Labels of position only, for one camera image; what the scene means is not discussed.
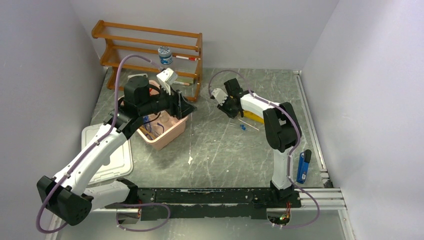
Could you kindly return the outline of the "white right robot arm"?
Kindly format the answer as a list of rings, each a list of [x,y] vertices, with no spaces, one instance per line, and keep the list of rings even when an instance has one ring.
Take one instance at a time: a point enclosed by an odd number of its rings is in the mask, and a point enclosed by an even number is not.
[[[210,98],[217,101],[219,110],[232,119],[238,114],[244,116],[243,111],[263,119],[265,137],[273,149],[269,199],[275,207],[282,207],[294,191],[292,157],[302,137],[293,106],[289,102],[272,102],[252,91],[243,90],[235,78],[226,81],[224,86],[225,90],[215,88],[209,92]]]

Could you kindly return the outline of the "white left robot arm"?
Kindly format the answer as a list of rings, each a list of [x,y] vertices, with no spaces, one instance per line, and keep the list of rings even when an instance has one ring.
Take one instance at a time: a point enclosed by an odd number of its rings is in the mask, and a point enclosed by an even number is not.
[[[167,112],[181,120],[197,108],[179,90],[158,87],[144,76],[135,76],[123,87],[116,109],[100,126],[96,136],[60,172],[43,176],[36,187],[42,210],[49,210],[66,224],[81,223],[90,212],[112,204],[134,207],[139,200],[135,183],[118,178],[110,184],[88,187],[90,180],[110,155],[145,123],[144,117]]]

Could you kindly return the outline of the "blue safety glasses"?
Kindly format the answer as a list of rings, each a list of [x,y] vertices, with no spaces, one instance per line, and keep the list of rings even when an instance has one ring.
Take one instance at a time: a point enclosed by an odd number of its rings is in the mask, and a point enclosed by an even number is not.
[[[150,140],[156,139],[165,132],[165,127],[161,123],[156,120],[150,120],[148,116],[143,118],[143,125],[140,129]]]

